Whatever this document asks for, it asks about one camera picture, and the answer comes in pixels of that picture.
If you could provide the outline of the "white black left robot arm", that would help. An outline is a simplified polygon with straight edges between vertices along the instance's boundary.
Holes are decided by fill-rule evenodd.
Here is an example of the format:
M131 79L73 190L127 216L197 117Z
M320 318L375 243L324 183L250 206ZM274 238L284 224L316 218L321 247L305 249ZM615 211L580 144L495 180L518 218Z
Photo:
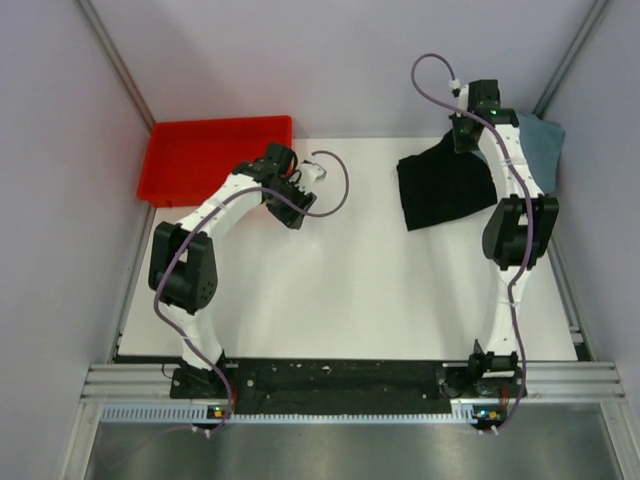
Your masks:
M299 161L291 148L271 143L261 157L235 166L192 213L155 228L148 284L156 315L181 340L176 383L209 397L226 387L227 374L217 364L223 348L208 309L219 283L216 243L261 205L287 228L299 229L316 200L312 188L325 177L319 164Z

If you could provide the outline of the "black t-shirt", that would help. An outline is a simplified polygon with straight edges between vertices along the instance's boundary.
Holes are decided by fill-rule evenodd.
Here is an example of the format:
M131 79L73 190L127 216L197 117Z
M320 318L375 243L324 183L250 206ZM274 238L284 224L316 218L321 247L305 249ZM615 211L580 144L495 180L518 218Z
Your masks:
M489 167L454 149L447 132L433 147L398 161L399 195L409 231L462 219L497 204Z

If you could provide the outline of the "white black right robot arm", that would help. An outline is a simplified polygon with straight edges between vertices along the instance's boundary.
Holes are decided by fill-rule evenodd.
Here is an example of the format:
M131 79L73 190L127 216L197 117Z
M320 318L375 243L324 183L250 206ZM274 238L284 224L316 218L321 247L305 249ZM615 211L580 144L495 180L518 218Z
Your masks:
M559 202L537 184L521 141L514 110L501 105L495 80L449 88L457 101L452 122L457 153L478 150L493 181L497 204L484 227L481 246L494 271L495 297L486 326L468 360L467 384L476 394L512 393L523 384L523 341L517 325L531 270L544 256L559 213Z

